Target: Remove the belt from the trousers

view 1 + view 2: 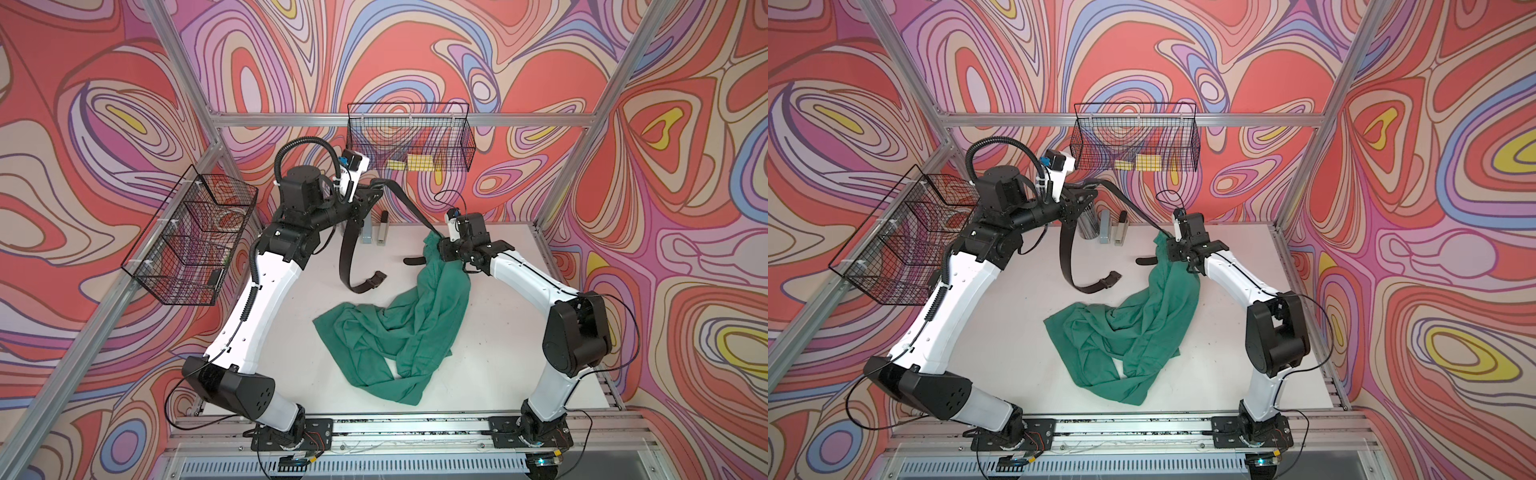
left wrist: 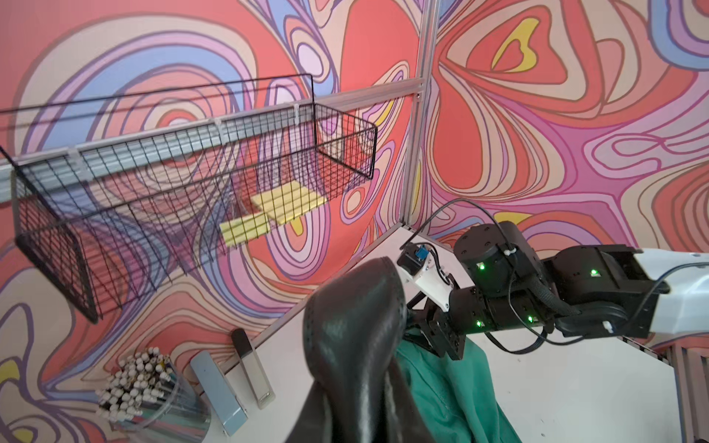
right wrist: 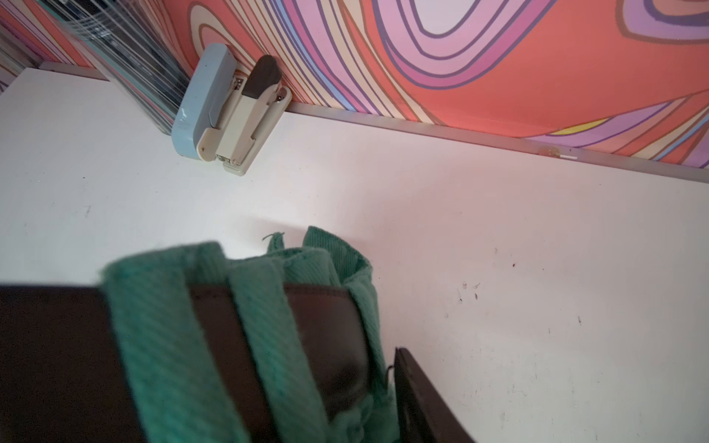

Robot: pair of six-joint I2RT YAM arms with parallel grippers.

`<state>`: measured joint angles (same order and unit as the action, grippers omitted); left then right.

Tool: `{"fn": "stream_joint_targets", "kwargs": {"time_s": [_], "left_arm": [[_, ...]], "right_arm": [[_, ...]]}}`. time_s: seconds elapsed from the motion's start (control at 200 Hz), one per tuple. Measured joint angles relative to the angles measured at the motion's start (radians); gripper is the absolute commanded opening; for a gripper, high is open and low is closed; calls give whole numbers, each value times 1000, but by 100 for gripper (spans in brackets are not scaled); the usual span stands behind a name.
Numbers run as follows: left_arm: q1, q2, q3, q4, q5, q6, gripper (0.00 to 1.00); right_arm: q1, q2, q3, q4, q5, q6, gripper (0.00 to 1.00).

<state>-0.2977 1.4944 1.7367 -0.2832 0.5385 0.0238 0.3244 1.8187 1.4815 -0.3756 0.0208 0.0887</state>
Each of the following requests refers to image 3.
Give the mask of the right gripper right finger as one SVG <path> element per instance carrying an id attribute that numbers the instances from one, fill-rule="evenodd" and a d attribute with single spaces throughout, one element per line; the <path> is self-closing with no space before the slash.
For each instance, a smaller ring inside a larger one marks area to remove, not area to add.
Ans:
<path id="1" fill-rule="evenodd" d="M 397 348 L 393 365 L 400 441 L 474 443 L 407 349 Z"/>

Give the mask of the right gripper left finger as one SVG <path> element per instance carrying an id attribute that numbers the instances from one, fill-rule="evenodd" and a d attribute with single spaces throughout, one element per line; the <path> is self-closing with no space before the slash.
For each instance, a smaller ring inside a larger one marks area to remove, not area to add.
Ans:
<path id="1" fill-rule="evenodd" d="M 2 286 L 1 439 L 143 441 L 98 289 Z"/>

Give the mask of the green trousers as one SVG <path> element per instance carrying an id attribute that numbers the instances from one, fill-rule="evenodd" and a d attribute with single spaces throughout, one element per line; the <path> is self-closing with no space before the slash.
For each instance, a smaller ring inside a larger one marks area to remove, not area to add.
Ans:
<path id="1" fill-rule="evenodd" d="M 300 247 L 274 234 L 266 254 L 231 260 L 216 242 L 123 258 L 103 272 L 127 382 L 151 442 L 249 442 L 192 306 L 193 284 L 225 285 L 284 442 L 396 442 L 396 398 L 386 381 L 370 262 L 345 240 L 310 227 Z M 287 303 L 286 284 L 349 291 L 369 346 L 365 396 L 329 418 Z"/>

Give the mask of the black leather belt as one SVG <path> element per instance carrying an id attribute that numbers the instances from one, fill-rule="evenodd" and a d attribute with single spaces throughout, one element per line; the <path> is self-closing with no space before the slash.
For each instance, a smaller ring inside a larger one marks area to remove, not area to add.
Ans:
<path id="1" fill-rule="evenodd" d="M 370 389 L 369 345 L 350 293 L 314 284 L 286 284 L 287 305 L 297 323 L 298 344 L 321 395 L 328 419 L 365 398 Z M 257 373 L 230 289 L 194 285 L 197 318 L 231 400 L 256 442 L 278 442 L 271 408 Z"/>

